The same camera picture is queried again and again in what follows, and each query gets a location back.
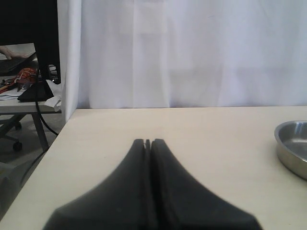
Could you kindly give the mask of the background person hand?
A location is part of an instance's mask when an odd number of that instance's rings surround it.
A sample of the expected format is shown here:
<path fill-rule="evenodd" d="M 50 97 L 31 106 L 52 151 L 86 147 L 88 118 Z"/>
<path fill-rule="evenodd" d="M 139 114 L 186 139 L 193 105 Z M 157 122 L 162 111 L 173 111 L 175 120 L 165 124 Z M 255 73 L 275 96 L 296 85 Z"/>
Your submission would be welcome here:
<path fill-rule="evenodd" d="M 0 53 L 3 54 L 8 60 L 13 58 L 26 58 L 25 55 L 13 53 L 6 46 L 0 46 Z"/>

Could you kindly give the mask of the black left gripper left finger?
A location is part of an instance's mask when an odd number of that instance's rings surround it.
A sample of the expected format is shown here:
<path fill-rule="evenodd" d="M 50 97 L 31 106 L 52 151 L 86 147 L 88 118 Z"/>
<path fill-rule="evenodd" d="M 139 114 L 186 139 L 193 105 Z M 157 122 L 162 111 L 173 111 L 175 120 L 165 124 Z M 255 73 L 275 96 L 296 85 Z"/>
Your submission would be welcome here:
<path fill-rule="evenodd" d="M 148 140 L 136 139 L 99 185 L 57 208 L 46 230 L 149 230 L 151 188 Z"/>

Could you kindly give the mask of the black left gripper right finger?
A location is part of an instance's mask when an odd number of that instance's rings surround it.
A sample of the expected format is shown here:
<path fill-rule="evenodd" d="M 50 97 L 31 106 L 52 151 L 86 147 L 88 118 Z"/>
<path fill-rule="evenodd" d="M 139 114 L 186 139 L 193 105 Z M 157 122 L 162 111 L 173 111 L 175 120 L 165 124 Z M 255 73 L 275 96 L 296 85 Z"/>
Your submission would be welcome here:
<path fill-rule="evenodd" d="M 151 185 L 161 230 L 260 230 L 250 213 L 226 202 L 198 182 L 166 142 L 150 153 Z"/>

